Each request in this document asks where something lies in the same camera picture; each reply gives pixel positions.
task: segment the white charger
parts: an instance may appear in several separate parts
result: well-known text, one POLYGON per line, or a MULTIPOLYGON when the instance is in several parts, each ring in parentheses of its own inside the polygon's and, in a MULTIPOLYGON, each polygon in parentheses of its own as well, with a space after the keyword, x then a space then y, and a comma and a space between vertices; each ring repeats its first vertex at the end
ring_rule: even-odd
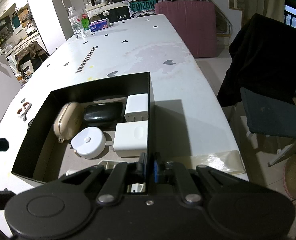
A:
POLYGON ((137 157, 147 152, 148 121, 117 123, 113 151, 119 157, 137 157))
POLYGON ((128 96, 125 119, 127 122, 148 120, 148 94, 128 96))

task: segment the storage box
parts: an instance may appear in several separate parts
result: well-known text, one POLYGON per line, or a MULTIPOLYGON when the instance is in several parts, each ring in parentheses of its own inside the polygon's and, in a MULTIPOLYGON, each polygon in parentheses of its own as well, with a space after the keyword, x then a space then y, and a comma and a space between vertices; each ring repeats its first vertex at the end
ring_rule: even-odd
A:
MULTIPOLYGON (((61 88, 50 92, 31 125, 17 154, 12 173, 27 183, 37 186, 66 174, 67 170, 82 170, 98 164, 101 160, 135 162, 138 158, 120 158, 107 147, 98 157, 87 160, 74 154, 69 142, 58 143, 52 126, 60 109, 68 102, 93 104, 101 101, 114 101, 134 94, 148 94, 149 118, 147 153, 155 151, 154 146, 154 97, 150 73, 104 78, 61 88)), ((104 131, 106 141, 113 141, 114 130, 104 131)))
POLYGON ((98 30, 108 28, 109 27, 109 20, 108 20, 108 18, 106 18, 106 19, 103 19, 103 20, 92 22, 89 25, 89 27, 90 27, 91 32, 95 32, 95 31, 98 31, 98 30))

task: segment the chair leg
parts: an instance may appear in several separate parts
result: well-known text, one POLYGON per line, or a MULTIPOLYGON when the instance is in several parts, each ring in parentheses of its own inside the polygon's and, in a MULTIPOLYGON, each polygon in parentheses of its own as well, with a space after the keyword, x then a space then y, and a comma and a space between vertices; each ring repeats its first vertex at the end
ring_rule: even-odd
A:
POLYGON ((252 136, 254 135, 254 133, 250 132, 249 130, 246 133, 246 137, 251 140, 252 136))
POLYGON ((268 162, 268 167, 275 165, 281 158, 283 158, 286 153, 296 144, 296 139, 291 140, 291 143, 284 147, 282 150, 277 149, 277 156, 272 158, 270 162, 268 162))

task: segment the pink mattress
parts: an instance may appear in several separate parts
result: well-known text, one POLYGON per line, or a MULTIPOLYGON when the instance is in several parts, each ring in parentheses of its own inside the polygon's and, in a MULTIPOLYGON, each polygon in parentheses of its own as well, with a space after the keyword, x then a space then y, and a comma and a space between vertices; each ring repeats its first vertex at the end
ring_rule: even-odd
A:
POLYGON ((205 1, 159 2, 156 14, 164 14, 195 58, 216 57, 216 13, 205 1))

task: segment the plastic bottle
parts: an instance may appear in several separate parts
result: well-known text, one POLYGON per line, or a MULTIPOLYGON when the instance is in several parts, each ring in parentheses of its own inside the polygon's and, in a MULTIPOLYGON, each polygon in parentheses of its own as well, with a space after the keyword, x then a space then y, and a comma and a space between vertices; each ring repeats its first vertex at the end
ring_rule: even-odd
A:
POLYGON ((82 39, 82 38, 86 37, 85 30, 82 26, 80 16, 75 11, 75 8, 70 7, 68 10, 69 10, 68 19, 70 21, 73 33, 75 33, 76 38, 82 39))

